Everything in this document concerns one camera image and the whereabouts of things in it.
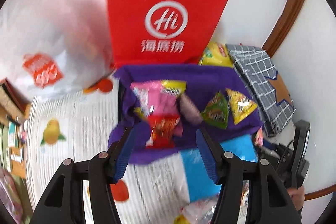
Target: hi logo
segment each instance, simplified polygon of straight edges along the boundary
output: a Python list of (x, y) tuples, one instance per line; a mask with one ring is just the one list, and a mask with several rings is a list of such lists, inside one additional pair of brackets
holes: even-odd
[(152, 36), (171, 39), (183, 32), (188, 23), (186, 8), (176, 1), (162, 1), (147, 13), (145, 27)]

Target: purple cloth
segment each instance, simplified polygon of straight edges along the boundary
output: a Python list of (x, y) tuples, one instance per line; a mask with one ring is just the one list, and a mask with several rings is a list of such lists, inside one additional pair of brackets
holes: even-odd
[[(124, 66), (118, 69), (115, 77), (120, 78), (120, 82), (126, 88), (122, 103), (124, 120), (119, 122), (117, 127), (111, 132), (108, 147), (120, 140), (126, 126), (134, 126), (136, 130), (136, 145), (133, 149), (129, 163), (149, 164), (150, 162), (171, 155), (181, 149), (196, 147), (195, 133), (197, 128), (189, 124), (183, 117), (182, 137), (174, 136), (175, 148), (170, 149), (145, 149), (145, 144), (151, 135), (151, 129), (146, 122), (139, 122), (133, 115), (133, 107), (139, 106), (139, 101), (130, 90), (132, 82), (145, 82), (150, 80), (182, 80), (187, 82), (185, 93), (194, 102), (200, 111), (203, 111), (207, 103), (220, 90), (225, 93), (225, 88), (237, 90), (251, 98), (243, 82), (232, 68), (198, 65), (142, 65)], [(248, 117), (237, 125), (234, 124), (230, 112), (228, 126), (226, 129), (216, 128), (205, 122), (204, 126), (213, 140), (222, 142), (245, 134), (253, 134), (261, 127), (258, 111), (255, 110)]]

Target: gray grid-patterned box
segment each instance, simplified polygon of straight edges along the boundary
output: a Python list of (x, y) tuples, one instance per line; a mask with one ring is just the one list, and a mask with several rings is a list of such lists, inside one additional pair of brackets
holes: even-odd
[(278, 135), (289, 123), (295, 111), (286, 101), (277, 104), (275, 89), (267, 78), (276, 77), (277, 68), (268, 54), (261, 48), (240, 45), (226, 45), (236, 71), (248, 91), (259, 104), (259, 116), (269, 137)]

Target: human hand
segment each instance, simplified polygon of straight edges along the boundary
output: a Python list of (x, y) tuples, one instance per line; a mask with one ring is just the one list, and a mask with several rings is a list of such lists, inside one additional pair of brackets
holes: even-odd
[(305, 201), (305, 188), (303, 186), (301, 186), (299, 189), (288, 188), (287, 192), (291, 197), (296, 210), (300, 210), (303, 207), (303, 203)]

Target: barcode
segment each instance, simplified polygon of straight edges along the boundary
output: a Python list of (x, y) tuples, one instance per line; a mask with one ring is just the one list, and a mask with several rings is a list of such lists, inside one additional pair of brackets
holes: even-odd
[(178, 88), (163, 88), (162, 93), (167, 93), (173, 96), (178, 96), (180, 94), (180, 89)]

